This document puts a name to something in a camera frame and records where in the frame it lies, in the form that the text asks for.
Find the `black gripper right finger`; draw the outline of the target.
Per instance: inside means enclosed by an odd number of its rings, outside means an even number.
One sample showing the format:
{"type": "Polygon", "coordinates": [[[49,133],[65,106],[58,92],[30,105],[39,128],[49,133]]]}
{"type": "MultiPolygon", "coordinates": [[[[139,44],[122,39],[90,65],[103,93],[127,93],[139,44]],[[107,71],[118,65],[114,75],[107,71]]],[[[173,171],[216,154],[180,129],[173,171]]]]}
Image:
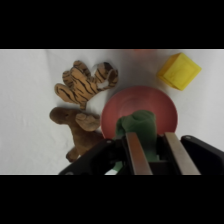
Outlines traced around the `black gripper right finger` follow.
{"type": "Polygon", "coordinates": [[[177,166],[178,172],[181,175],[200,175],[199,170],[176,134],[166,132],[165,138],[168,142],[168,146],[175,161],[175,165],[177,166]]]}

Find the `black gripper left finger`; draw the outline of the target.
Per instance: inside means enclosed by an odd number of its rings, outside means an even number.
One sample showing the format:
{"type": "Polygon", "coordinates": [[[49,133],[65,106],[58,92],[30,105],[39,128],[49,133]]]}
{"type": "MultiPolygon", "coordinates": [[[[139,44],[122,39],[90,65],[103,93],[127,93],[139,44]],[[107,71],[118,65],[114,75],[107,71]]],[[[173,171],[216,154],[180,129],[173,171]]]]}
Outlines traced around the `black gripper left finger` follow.
{"type": "Polygon", "coordinates": [[[141,143],[136,133],[126,134],[128,151],[131,159],[131,166],[134,175],[152,175],[151,168],[148,164],[141,143]]]}

